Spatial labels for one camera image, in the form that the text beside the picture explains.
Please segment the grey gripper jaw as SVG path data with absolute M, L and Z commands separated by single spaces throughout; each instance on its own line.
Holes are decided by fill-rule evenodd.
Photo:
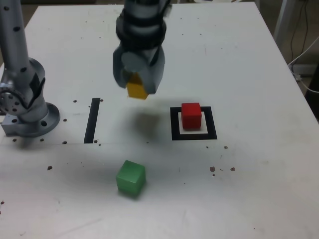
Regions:
M 126 85 L 136 73 L 147 94 L 155 94 L 162 80 L 165 56 L 161 46 L 151 50 L 125 52 L 121 56 L 121 78 Z
M 113 76 L 119 87 L 126 88 L 127 80 L 122 76 L 124 66 L 121 61 L 121 56 L 123 53 L 124 50 L 121 45 L 119 45 L 113 53 Z

